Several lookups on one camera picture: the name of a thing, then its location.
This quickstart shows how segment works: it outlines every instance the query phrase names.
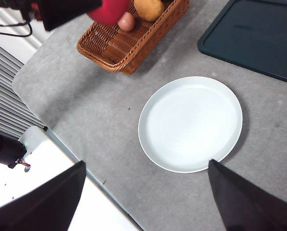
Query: plate rim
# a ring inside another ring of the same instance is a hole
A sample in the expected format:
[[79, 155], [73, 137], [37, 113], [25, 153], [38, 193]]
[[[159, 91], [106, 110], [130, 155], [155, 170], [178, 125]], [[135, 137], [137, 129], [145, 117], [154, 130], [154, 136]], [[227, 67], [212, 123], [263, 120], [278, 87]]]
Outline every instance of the plate rim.
[[145, 153], [145, 155], [149, 158], [150, 161], [152, 161], [155, 165], [157, 165], [158, 167], [161, 167], [162, 169], [165, 169], [167, 171], [170, 171], [170, 172], [175, 172], [175, 173], [194, 173], [194, 172], [201, 172], [203, 170], [206, 170], [208, 169], [208, 165], [204, 168], [201, 168], [201, 169], [197, 169], [197, 170], [191, 170], [191, 171], [177, 171], [177, 170], [173, 170], [173, 169], [169, 169], [169, 168], [166, 168], [164, 166], [161, 166], [159, 165], [158, 163], [156, 163], [148, 154], [147, 152], [145, 151], [142, 143], [141, 143], [141, 139], [140, 139], [140, 132], [139, 132], [139, 127], [140, 127], [140, 122], [141, 122], [141, 119], [142, 119], [142, 114], [146, 108], [146, 106], [148, 105], [148, 103], [150, 102], [150, 100], [154, 97], [154, 95], [156, 95], [161, 89], [165, 88], [167, 85], [169, 84], [172, 84], [173, 82], [176, 82], [176, 81], [181, 81], [183, 79], [187, 79], [187, 78], [203, 78], [203, 79], [210, 79], [212, 81], [216, 81], [218, 84], [221, 84], [223, 86], [225, 86], [226, 89], [228, 89], [232, 94], [233, 96], [235, 97], [236, 101], [237, 101], [237, 105], [238, 105], [238, 109], [239, 109], [239, 112], [240, 112], [240, 124], [238, 125], [238, 136], [236, 138], [236, 140], [234, 141], [233, 145], [232, 145], [232, 148], [230, 148], [230, 151], [227, 152], [227, 154], [225, 154], [221, 159], [217, 160], [218, 162], [222, 161], [224, 158], [226, 158], [230, 153], [231, 151], [234, 149], [234, 147], [236, 146], [238, 140], [239, 140], [239, 137], [240, 137], [240, 134], [241, 134], [241, 131], [242, 131], [242, 127], [243, 127], [243, 112], [242, 112], [242, 108], [241, 108], [241, 105], [240, 105], [240, 102], [237, 98], [237, 96], [234, 94], [234, 92], [224, 83], [214, 79], [214, 78], [210, 78], [210, 77], [204, 77], [204, 76], [188, 76], [188, 77], [182, 77], [182, 78], [178, 78], [178, 79], [175, 79], [165, 85], [163, 85], [162, 87], [160, 87], [157, 91], [155, 91], [151, 96], [150, 98], [147, 100], [147, 102], [144, 104], [144, 107], [140, 113], [140, 117], [139, 117], [139, 121], [138, 121], [138, 129], [137, 129], [137, 132], [138, 132], [138, 138], [139, 138], [139, 142], [140, 142], [140, 146], [141, 146], [141, 149], [143, 150], [143, 152]]

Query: black cable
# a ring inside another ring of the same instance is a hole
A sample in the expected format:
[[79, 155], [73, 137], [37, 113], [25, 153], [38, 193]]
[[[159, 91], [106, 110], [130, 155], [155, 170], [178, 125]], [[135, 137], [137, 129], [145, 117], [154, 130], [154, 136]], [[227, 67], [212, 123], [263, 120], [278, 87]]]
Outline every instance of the black cable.
[[29, 37], [30, 35], [32, 35], [32, 26], [30, 25], [30, 23], [27, 23], [28, 26], [29, 26], [29, 34], [27, 35], [15, 35], [15, 34], [9, 34], [9, 33], [3, 33], [3, 32], [0, 32], [0, 35], [7, 35], [7, 36], [13, 36], [13, 37], [21, 37], [21, 38], [25, 38], [25, 37]]
[[25, 26], [28, 23], [29, 23], [28, 21], [25, 21], [24, 23], [9, 24], [9, 25], [2, 25], [2, 24], [0, 24], [0, 26]]

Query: radiator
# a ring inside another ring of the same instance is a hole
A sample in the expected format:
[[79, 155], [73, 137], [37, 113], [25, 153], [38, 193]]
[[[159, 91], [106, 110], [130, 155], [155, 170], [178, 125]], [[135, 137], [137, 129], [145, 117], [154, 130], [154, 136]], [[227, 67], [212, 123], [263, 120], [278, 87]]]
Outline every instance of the radiator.
[[12, 90], [12, 81], [22, 66], [0, 47], [0, 134], [14, 138], [19, 138], [30, 126], [44, 127]]

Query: wire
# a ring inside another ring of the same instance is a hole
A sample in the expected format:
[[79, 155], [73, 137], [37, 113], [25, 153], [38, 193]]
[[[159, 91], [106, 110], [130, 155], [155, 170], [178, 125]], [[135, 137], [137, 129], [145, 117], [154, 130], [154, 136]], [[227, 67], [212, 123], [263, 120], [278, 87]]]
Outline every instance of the wire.
[[27, 34], [27, 35], [15, 35], [15, 34], [3, 33], [3, 32], [0, 32], [0, 35], [7, 35], [7, 36], [13, 36], [13, 37], [22, 37], [22, 38], [29, 37], [30, 35], [32, 35], [33, 31], [32, 31], [31, 24], [30, 23], [27, 23], [27, 24], [28, 24], [28, 27], [29, 27], [29, 30], [30, 30], [29, 34]]
[[28, 21], [25, 21], [24, 23], [9, 24], [9, 25], [2, 25], [2, 24], [0, 24], [0, 26], [25, 26], [28, 23], [29, 23]]
[[31, 165], [30, 164], [27, 164], [25, 161], [23, 161], [22, 159], [19, 160], [19, 163], [22, 164], [23, 166], [26, 166], [26, 167], [30, 167]]

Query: food item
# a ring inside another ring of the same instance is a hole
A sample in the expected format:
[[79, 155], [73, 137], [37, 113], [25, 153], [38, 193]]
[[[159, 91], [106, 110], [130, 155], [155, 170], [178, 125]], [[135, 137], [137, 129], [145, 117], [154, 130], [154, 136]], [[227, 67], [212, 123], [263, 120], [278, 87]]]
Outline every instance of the food item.
[[104, 26], [117, 23], [127, 11], [129, 0], [102, 0], [102, 6], [87, 13], [95, 22]]
[[125, 12], [118, 21], [118, 25], [123, 31], [131, 31], [135, 27], [135, 17], [131, 13]]
[[149, 22], [155, 21], [164, 11], [161, 0], [134, 0], [134, 4], [139, 17]]

